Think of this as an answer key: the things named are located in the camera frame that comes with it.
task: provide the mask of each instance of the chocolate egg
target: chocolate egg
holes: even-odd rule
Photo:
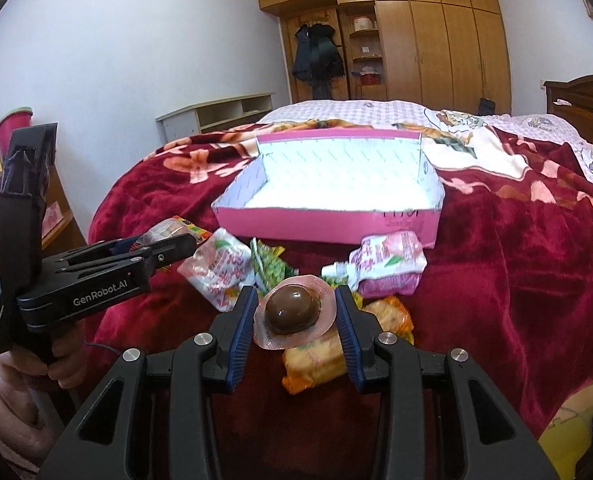
[[[275,334],[293,334],[311,327],[321,312],[321,298],[303,285],[284,285],[268,299],[265,320]]]

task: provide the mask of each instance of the pink checkered sheet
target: pink checkered sheet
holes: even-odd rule
[[[433,128],[425,106],[406,101],[305,101],[271,111],[259,123],[308,121],[310,119],[342,119],[355,124],[371,124],[378,128],[394,128],[397,123],[419,124]],[[581,138],[567,121],[550,114],[527,116],[493,115],[482,118],[486,124],[504,132],[535,140],[568,143],[583,170],[593,183],[593,145]]]

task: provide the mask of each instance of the plastic wrapper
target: plastic wrapper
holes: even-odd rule
[[[313,290],[321,298],[321,312],[317,321],[309,328],[288,335],[272,333],[265,320],[265,308],[272,294],[284,285],[303,285]],[[269,291],[259,302],[254,313],[254,342],[266,350],[283,350],[301,346],[325,334],[336,319],[336,300],[333,288],[321,278],[310,274],[287,278]]]
[[[391,296],[374,301],[363,310],[377,316],[385,332],[393,332],[414,343],[412,317],[397,298]],[[287,374],[281,383],[292,395],[347,373],[336,325],[317,340],[283,352],[283,364]]]
[[[192,234],[192,236],[196,238],[197,244],[203,243],[212,235],[211,232],[197,227],[192,222],[188,222],[186,219],[183,219],[180,216],[174,216],[172,218],[166,218],[157,225],[148,229],[147,233],[140,236],[139,239],[134,242],[132,245],[132,250],[160,242],[166,238],[172,238],[174,236],[180,236],[187,233]]]
[[[427,265],[423,247],[412,231],[373,235],[361,240],[349,262],[323,267],[321,275],[346,278],[352,291],[365,298],[410,295]]]
[[[253,238],[250,242],[252,264],[254,266],[254,282],[259,296],[263,297],[286,278],[297,276],[299,271],[288,266],[279,256],[283,247],[269,247],[262,241]]]
[[[348,277],[344,276],[342,278],[334,278],[331,276],[321,276],[321,279],[330,285],[332,288],[337,288],[340,285],[348,285]],[[359,308],[363,308],[363,296],[360,295],[355,290],[352,291],[352,298],[354,298],[354,303],[357,304]]]
[[[177,271],[219,312],[232,310],[243,286],[254,284],[250,248],[223,228],[217,229]]]

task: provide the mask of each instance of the open cardboard box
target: open cardboard box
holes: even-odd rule
[[[260,156],[212,203],[233,235],[358,245],[410,230],[434,247],[445,191],[417,132],[330,128],[257,142]]]

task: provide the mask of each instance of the red blanket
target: red blanket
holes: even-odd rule
[[[253,140],[240,142],[254,137],[251,129],[192,137],[138,163],[99,207],[90,241],[140,234],[174,215],[216,229],[210,204],[256,155]],[[497,135],[530,169],[520,180],[439,172],[446,198],[436,247],[426,250],[416,293],[402,299],[417,346],[467,349],[538,436],[593,378],[593,185],[567,144]],[[283,257],[302,274],[347,260],[354,248],[264,241],[284,245]],[[176,272],[159,272],[151,293],[87,320],[86,336],[159,352],[207,329],[216,314]],[[88,387],[114,359],[92,350]],[[346,377],[292,397],[283,374],[281,352],[253,345],[235,394],[214,401],[226,473],[234,464],[251,478],[271,478],[272,470],[369,476],[378,399],[356,394]]]

